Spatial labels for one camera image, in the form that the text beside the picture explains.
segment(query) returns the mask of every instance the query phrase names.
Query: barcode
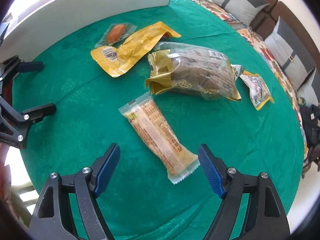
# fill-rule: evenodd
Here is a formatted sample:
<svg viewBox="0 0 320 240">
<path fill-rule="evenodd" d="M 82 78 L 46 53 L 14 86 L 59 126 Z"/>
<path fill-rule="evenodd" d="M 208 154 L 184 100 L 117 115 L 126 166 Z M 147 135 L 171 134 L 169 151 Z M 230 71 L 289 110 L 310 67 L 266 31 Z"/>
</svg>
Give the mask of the barcode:
<svg viewBox="0 0 320 240">
<path fill-rule="evenodd" d="M 101 49 L 101 52 L 103 53 L 105 58 L 108 58 L 111 61 L 114 61 L 117 59 L 117 53 L 113 50 L 112 47 Z"/>
<path fill-rule="evenodd" d="M 222 53 L 219 53 L 219 52 L 216 52 L 216 51 L 209 50 L 209 54 L 210 54 L 210 57 L 216 57 L 216 58 L 221 58 L 221 59 L 225 59 L 225 60 L 227 60 L 226 55 L 223 55 Z"/>
</svg>

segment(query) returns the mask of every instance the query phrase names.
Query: blue gripper pad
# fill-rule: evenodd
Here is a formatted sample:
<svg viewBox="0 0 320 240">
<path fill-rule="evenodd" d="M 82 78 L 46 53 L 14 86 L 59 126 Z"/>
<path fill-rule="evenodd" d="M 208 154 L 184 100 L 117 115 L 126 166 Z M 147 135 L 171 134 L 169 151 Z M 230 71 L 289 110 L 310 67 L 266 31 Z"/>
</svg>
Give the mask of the blue gripper pad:
<svg viewBox="0 0 320 240">
<path fill-rule="evenodd" d="M 198 150 L 198 159 L 213 193 L 223 198 L 226 192 L 222 187 L 222 177 L 202 146 Z"/>
<path fill-rule="evenodd" d="M 96 187 L 93 190 L 93 194 L 96 198 L 106 191 L 119 160 L 120 147 L 119 145 L 116 145 L 96 177 Z"/>
</svg>

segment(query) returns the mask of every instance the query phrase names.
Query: white partition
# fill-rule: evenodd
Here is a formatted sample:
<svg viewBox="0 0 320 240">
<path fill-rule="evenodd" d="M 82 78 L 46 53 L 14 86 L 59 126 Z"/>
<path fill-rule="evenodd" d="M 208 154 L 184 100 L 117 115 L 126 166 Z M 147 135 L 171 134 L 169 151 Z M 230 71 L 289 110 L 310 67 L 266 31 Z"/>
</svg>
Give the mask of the white partition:
<svg viewBox="0 0 320 240">
<path fill-rule="evenodd" d="M 57 41 L 107 17 L 143 8 L 166 6 L 170 0 L 51 0 L 7 34 L 0 62 L 19 55 L 32 61 Z"/>
</svg>

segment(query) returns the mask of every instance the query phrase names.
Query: green tablecloth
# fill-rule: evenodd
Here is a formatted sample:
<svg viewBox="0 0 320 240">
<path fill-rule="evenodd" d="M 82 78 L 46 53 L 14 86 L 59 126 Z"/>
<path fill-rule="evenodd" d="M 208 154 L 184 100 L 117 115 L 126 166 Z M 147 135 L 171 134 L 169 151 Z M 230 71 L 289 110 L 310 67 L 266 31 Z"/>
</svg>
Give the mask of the green tablecloth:
<svg viewBox="0 0 320 240">
<path fill-rule="evenodd" d="M 39 55 L 36 60 L 44 62 L 43 71 L 16 78 L 13 106 L 18 111 L 51 102 L 57 105 L 55 115 L 32 126 L 27 150 L 21 151 L 36 190 L 40 192 L 51 172 L 76 173 L 116 142 L 121 147 L 121 159 L 108 189 L 98 199 L 115 238 L 203 238 L 220 199 L 211 192 L 202 169 L 173 185 L 161 161 L 118 111 L 148 90 L 144 88 L 150 73 L 146 56 L 119 78 L 106 74 L 90 56 L 111 23 L 129 22 L 140 29 L 157 21 L 182 35 L 169 40 L 216 49 L 231 63 L 263 77 L 275 104 L 268 102 L 260 111 L 253 107 L 249 90 L 240 79 L 236 85 L 241 102 L 225 98 L 209 102 L 176 93 L 156 96 L 155 102 L 191 152 L 197 153 L 198 146 L 206 143 L 227 166 L 252 175 L 267 172 L 288 212 L 303 161 L 303 140 L 289 100 L 245 39 L 188 0 L 171 0 L 166 7 L 128 12 L 91 24 Z M 246 200 L 244 196 L 232 237 L 240 232 Z M 72 207 L 79 233 L 85 237 L 74 196 Z"/>
</svg>

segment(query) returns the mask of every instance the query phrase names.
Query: candy wrapper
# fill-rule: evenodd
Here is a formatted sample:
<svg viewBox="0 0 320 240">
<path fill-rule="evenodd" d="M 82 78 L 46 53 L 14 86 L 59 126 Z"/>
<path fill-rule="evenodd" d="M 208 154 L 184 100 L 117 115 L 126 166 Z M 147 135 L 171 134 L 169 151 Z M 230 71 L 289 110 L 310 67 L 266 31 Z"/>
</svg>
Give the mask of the candy wrapper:
<svg viewBox="0 0 320 240">
<path fill-rule="evenodd" d="M 163 22 L 157 22 L 129 36 L 118 49 L 102 46 L 92 50 L 91 56 L 110 76 L 119 77 L 127 73 L 149 52 L 163 35 L 181 37 Z"/>
<path fill-rule="evenodd" d="M 167 168 L 177 184 L 200 165 L 198 156 L 181 145 L 149 92 L 119 109 L 134 130 Z"/>
<path fill-rule="evenodd" d="M 274 103 L 267 85 L 259 74 L 244 71 L 240 78 L 249 87 L 251 102 L 257 110 L 260 110 L 268 101 Z"/>
<path fill-rule="evenodd" d="M 195 45 L 160 42 L 148 55 L 151 77 L 145 85 L 152 94 L 175 91 L 200 95 L 205 100 L 224 96 L 240 100 L 235 71 L 226 55 Z"/>
<path fill-rule="evenodd" d="M 100 41 L 94 47 L 99 48 L 101 46 L 112 46 L 116 42 L 129 37 L 135 32 L 136 28 L 136 25 L 130 23 L 111 24 L 101 37 Z"/>
</svg>

